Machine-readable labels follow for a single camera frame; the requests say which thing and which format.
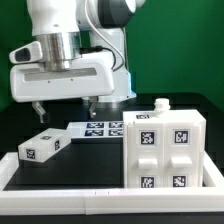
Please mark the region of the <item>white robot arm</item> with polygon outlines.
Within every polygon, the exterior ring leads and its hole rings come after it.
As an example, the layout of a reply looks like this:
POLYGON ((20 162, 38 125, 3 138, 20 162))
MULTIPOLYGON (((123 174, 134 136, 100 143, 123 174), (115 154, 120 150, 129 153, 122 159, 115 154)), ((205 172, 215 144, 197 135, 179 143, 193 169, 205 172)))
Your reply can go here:
POLYGON ((93 117, 98 103, 134 98, 125 26, 145 1, 26 0, 34 41, 9 54, 14 100, 45 123, 45 101, 81 98, 93 117))

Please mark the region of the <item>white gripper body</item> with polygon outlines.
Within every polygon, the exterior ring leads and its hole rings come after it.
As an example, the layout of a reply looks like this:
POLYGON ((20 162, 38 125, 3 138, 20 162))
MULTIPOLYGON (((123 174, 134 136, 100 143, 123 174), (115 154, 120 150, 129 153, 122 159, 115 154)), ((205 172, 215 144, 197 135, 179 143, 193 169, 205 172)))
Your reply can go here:
POLYGON ((114 91, 113 56, 102 51, 84 54, 67 71, 46 71, 42 63, 16 65, 10 72, 17 102, 48 101, 109 95, 114 91))

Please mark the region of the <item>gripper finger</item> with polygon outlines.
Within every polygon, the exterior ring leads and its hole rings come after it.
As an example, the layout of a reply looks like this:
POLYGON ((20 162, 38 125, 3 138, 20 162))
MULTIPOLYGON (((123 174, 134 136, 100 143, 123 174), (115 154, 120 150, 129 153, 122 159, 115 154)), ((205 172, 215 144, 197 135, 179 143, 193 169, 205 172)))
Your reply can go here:
POLYGON ((99 101, 98 97, 90 97, 89 98, 89 117, 93 119, 96 116, 95 108, 97 107, 97 103, 99 101))
POLYGON ((35 101, 32 103, 32 107, 35 110, 35 112, 38 114, 40 122, 45 123, 47 113, 46 113, 44 107, 42 106, 42 103, 39 101, 35 101))

